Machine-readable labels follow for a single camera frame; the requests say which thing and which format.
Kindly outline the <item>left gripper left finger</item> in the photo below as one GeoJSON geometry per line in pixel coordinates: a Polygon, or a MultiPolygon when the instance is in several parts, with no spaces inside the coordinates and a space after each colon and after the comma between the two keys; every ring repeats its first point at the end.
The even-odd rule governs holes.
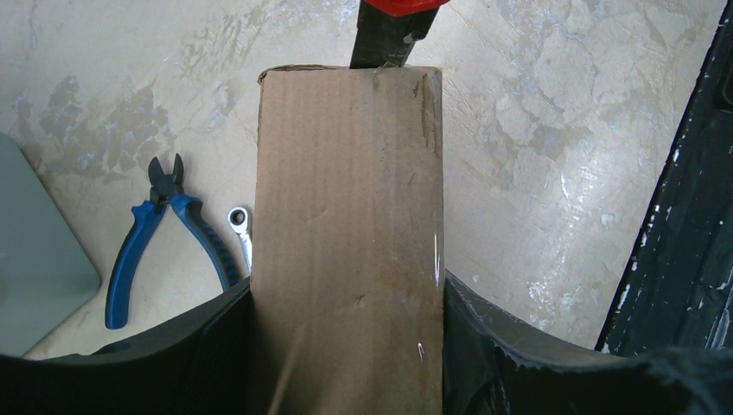
{"type": "Polygon", "coordinates": [[[3,414],[245,414],[248,283],[93,354],[1,358],[3,414]]]}

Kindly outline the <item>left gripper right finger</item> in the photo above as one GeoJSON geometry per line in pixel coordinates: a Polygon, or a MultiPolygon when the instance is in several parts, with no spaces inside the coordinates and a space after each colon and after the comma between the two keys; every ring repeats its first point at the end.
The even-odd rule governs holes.
{"type": "Polygon", "coordinates": [[[729,414],[732,354],[625,358],[549,335],[445,277],[446,414],[729,414]]]}

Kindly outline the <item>brown cardboard express box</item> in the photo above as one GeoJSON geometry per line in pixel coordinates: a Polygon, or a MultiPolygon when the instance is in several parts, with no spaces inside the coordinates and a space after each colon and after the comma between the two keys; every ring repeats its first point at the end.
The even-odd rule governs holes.
{"type": "Polygon", "coordinates": [[[259,84],[248,412],[441,413],[441,71],[259,84]]]}

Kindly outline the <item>red utility knife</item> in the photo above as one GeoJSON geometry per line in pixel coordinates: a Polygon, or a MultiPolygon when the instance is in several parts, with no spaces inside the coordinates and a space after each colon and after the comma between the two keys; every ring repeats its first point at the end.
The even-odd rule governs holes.
{"type": "Polygon", "coordinates": [[[359,3],[357,32],[349,67],[402,67],[415,44],[429,33],[448,0],[359,3]]]}

